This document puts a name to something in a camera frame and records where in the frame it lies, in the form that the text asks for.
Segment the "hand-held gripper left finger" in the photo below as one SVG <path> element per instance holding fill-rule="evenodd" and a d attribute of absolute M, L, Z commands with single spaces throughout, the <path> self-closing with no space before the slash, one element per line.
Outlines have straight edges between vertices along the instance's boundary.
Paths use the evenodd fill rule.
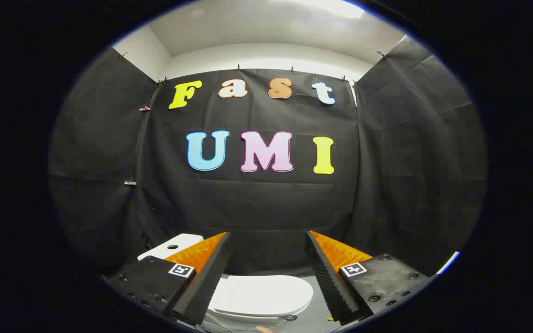
<path fill-rule="evenodd" d="M 105 282 L 155 316 L 194 327 L 205 318 L 233 252 L 232 240 L 230 232 L 222 232 L 171 255 L 155 248 Z"/>

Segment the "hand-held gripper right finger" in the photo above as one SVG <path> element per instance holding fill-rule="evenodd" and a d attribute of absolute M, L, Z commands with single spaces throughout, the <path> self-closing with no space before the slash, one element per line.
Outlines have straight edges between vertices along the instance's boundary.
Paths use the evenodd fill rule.
<path fill-rule="evenodd" d="M 305 253 L 331 318 L 341 325 L 386 312 L 432 281 L 394 255 L 368 255 L 313 230 L 305 232 Z"/>

